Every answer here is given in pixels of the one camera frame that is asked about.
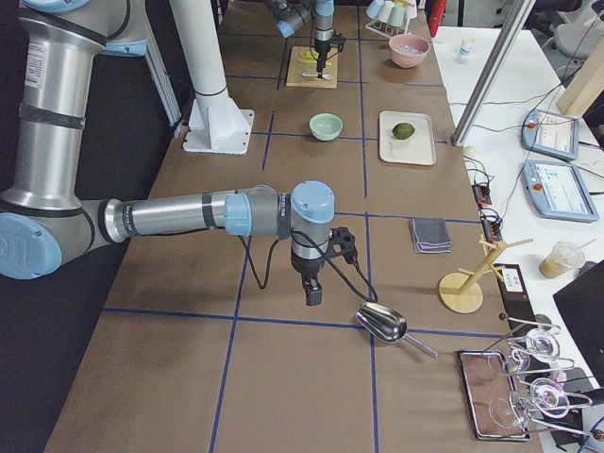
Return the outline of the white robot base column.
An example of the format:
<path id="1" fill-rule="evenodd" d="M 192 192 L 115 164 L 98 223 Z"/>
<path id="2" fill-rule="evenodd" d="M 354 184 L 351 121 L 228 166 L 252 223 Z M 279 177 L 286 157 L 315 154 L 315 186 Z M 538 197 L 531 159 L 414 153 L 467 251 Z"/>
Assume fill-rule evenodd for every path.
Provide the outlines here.
<path id="1" fill-rule="evenodd" d="M 255 113 L 240 109 L 227 89 L 213 10 L 209 1 L 170 3 L 194 90 L 188 152 L 243 155 Z"/>

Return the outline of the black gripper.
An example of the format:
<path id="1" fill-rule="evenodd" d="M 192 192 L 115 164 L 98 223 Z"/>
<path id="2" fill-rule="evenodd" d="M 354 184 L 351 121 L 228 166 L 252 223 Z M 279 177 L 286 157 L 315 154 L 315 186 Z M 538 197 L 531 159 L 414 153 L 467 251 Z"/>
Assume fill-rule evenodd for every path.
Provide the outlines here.
<path id="1" fill-rule="evenodd" d="M 323 288 L 318 276 L 325 265 L 325 260 L 323 258 L 304 259 L 296 254 L 292 254 L 291 263 L 294 270 L 301 276 L 306 296 L 306 305 L 309 307 L 320 306 L 323 300 Z"/>
<path id="2" fill-rule="evenodd" d="M 320 40 L 318 38 L 314 39 L 313 43 L 313 55 L 317 60 L 316 70 L 317 77 L 322 79 L 324 77 L 324 70 L 327 64 L 328 54 L 331 50 L 332 39 Z"/>

